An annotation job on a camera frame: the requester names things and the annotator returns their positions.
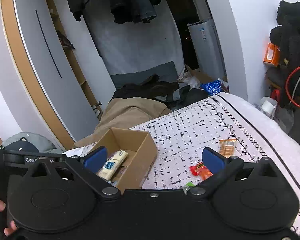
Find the beige blanket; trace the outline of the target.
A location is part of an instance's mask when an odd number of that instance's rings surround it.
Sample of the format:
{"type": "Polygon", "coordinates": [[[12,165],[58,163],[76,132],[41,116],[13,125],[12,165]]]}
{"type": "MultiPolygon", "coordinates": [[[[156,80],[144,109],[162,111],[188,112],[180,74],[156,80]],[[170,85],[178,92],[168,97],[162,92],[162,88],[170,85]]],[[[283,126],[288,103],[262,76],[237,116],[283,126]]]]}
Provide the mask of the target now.
{"type": "Polygon", "coordinates": [[[163,103],[140,97],[115,98],[108,104],[94,132],[74,143],[74,148],[98,142],[110,128],[129,129],[172,111],[163,103]]]}

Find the black clothes heap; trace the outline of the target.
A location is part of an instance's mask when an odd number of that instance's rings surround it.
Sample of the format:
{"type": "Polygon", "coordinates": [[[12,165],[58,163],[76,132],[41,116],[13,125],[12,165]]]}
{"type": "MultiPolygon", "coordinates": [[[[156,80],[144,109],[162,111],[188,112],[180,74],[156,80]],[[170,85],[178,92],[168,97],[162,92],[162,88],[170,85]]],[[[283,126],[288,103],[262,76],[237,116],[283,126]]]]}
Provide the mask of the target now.
{"type": "Polygon", "coordinates": [[[208,98],[206,91],[192,88],[187,83],[160,81],[157,74],[151,75],[140,84],[129,83],[115,91],[113,98],[146,98],[165,104],[176,111],[208,98]]]}

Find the light green snack packet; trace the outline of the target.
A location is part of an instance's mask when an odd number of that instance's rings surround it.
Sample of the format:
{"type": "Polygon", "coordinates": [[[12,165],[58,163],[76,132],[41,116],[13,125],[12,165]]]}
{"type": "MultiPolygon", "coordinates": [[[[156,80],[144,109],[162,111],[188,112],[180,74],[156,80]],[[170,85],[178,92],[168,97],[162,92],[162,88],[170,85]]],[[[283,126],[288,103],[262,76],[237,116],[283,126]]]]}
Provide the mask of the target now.
{"type": "Polygon", "coordinates": [[[189,182],[187,182],[184,186],[182,186],[181,189],[183,190],[183,192],[184,192],[185,194],[187,194],[187,192],[188,192],[190,189],[192,189],[193,187],[195,187],[195,185],[194,185],[191,181],[189,181],[189,182]]]}

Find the white wardrobe door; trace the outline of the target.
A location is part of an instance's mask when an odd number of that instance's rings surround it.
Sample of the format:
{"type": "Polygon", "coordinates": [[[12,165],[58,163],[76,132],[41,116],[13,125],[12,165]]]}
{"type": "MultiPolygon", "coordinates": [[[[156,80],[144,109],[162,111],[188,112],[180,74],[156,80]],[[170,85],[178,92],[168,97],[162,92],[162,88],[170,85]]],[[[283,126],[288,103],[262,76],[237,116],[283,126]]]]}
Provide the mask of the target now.
{"type": "Polygon", "coordinates": [[[46,0],[1,0],[10,51],[34,106],[59,146],[90,135],[97,117],[59,41],[46,0]]]}

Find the white patterned bed cover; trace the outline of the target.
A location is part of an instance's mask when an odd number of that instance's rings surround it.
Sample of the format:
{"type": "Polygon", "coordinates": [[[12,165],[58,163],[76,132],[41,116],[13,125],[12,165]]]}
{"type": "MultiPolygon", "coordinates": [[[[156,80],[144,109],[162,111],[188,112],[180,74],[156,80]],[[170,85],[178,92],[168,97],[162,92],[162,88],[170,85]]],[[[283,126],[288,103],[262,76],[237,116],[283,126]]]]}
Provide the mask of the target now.
{"type": "MultiPolygon", "coordinates": [[[[130,129],[149,132],[158,156],[143,189],[177,189],[197,183],[189,167],[201,161],[205,147],[219,150],[219,141],[236,139],[235,156],[245,161],[270,157],[300,201],[300,145],[253,105],[220,93],[130,129]]],[[[96,144],[73,148],[67,156],[86,155],[96,144]]],[[[300,209],[292,229],[300,236],[300,209]]]]}

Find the orange snack packet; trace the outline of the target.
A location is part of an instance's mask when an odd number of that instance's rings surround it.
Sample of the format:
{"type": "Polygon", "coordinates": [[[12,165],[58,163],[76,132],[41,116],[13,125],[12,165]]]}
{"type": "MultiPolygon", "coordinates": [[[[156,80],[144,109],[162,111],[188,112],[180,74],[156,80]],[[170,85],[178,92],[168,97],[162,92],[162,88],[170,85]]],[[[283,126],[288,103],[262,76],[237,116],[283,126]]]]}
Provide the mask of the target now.
{"type": "Polygon", "coordinates": [[[206,180],[210,178],[213,175],[213,173],[206,166],[203,165],[200,168],[198,168],[198,175],[202,180],[206,180]]]}

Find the orange tissue box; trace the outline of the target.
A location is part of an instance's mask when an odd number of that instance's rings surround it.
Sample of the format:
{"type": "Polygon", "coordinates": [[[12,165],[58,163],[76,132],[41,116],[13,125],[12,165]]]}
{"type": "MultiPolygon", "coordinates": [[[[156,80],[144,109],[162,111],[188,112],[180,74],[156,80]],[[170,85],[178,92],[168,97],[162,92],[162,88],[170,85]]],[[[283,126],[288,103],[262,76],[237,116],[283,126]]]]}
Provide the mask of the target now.
{"type": "Polygon", "coordinates": [[[264,64],[271,66],[271,67],[277,67],[280,60],[280,50],[279,47],[272,44],[271,42],[268,43],[268,46],[266,48],[266,52],[263,58],[264,64]]]}

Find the orange biscuit pack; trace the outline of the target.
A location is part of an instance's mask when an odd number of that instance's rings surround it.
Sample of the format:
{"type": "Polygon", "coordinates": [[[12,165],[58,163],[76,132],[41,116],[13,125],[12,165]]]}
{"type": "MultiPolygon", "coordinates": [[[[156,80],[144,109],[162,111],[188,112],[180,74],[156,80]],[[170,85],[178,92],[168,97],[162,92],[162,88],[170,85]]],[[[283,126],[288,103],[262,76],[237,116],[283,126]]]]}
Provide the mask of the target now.
{"type": "Polygon", "coordinates": [[[219,154],[229,158],[234,155],[236,139],[223,139],[219,141],[219,154]]]}

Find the cream long snack pack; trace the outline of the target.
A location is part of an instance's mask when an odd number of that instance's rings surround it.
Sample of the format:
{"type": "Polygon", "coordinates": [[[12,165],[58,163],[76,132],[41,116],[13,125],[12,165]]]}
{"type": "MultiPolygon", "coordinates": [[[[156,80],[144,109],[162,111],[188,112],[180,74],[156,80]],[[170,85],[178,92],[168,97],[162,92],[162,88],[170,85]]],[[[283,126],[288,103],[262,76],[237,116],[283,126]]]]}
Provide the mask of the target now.
{"type": "Polygon", "coordinates": [[[128,157],[128,153],[123,150],[115,152],[104,164],[104,166],[98,172],[98,176],[109,181],[121,166],[121,164],[128,157]]]}

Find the red candy bar wrapper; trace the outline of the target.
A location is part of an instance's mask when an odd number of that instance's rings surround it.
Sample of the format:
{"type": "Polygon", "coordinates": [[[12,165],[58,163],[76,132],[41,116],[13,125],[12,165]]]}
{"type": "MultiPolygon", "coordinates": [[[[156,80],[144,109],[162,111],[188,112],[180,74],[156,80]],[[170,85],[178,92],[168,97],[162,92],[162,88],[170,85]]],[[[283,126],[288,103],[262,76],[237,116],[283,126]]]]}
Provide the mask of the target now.
{"type": "Polygon", "coordinates": [[[189,169],[193,176],[198,176],[200,174],[200,170],[202,170],[204,167],[205,165],[202,162],[200,162],[196,165],[190,166],[189,169]]]}

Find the blue shiny bag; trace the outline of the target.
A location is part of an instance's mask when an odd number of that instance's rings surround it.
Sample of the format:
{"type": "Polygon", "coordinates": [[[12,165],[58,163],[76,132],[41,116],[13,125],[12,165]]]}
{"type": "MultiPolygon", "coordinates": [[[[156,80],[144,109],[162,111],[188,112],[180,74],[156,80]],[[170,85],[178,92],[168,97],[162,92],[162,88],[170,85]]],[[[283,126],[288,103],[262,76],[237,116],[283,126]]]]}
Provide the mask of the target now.
{"type": "Polygon", "coordinates": [[[201,84],[200,89],[204,90],[209,95],[215,95],[222,92],[222,86],[219,80],[215,80],[206,84],[201,84]]]}

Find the brown cardboard box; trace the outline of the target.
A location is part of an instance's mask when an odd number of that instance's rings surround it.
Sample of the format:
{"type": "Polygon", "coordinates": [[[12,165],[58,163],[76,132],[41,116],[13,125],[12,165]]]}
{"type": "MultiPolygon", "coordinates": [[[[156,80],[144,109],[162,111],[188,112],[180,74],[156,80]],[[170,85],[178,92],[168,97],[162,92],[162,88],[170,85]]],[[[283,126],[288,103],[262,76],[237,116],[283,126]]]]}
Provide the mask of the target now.
{"type": "Polygon", "coordinates": [[[129,129],[111,128],[95,144],[92,150],[104,146],[108,157],[124,150],[127,158],[111,178],[121,192],[126,189],[140,189],[153,166],[157,155],[157,147],[149,132],[129,129]]]}

